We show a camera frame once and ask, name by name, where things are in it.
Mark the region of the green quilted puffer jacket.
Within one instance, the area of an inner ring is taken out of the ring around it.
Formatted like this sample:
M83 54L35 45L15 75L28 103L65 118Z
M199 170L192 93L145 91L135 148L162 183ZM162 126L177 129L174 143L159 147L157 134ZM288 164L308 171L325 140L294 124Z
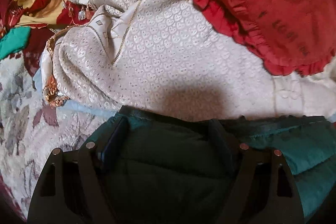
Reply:
M102 169L114 223L218 223L235 175L213 129L215 119L185 122L128 108L113 117L126 119L126 131ZM219 121L238 141L283 153L303 223L335 223L332 123L305 116Z

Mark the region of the floral red white blanket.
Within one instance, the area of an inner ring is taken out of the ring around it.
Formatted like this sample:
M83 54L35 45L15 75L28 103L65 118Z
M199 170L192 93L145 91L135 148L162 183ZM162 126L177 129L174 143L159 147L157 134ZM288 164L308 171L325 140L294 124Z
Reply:
M26 221L37 180L51 151L81 147L108 118L51 107L23 57L1 60L1 194Z

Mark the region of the teal green cloth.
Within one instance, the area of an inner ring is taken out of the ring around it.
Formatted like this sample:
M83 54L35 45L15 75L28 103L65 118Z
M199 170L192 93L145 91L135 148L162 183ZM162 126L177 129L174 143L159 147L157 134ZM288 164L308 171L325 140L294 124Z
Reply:
M25 26L9 30L9 33L5 34L5 36L1 38L0 59L5 59L12 53L24 50L28 44L30 33L31 28Z

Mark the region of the cream embroidered bedspread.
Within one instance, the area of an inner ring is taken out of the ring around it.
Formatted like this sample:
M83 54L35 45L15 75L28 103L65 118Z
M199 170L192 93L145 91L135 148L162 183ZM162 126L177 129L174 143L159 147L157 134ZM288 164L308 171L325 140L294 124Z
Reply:
M335 114L335 66L272 76L259 57L206 21L192 0L74 0L94 11L46 44L43 94L118 111L184 119Z

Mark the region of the red ruffled heart pillow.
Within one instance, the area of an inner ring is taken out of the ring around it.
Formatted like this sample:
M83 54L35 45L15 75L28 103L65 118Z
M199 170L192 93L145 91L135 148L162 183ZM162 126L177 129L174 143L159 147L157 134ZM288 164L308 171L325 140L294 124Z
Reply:
M193 0L213 28L274 76L323 71L335 56L335 0Z

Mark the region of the red gold patterned cloth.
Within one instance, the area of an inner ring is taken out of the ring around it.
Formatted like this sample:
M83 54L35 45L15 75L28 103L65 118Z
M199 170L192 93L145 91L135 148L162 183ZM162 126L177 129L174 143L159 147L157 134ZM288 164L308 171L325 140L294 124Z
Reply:
M70 0L1 0L1 38L12 28L31 28L25 49L7 57L23 57L29 75L33 76L39 69L46 41L53 35L51 28L82 25L92 15L89 6Z

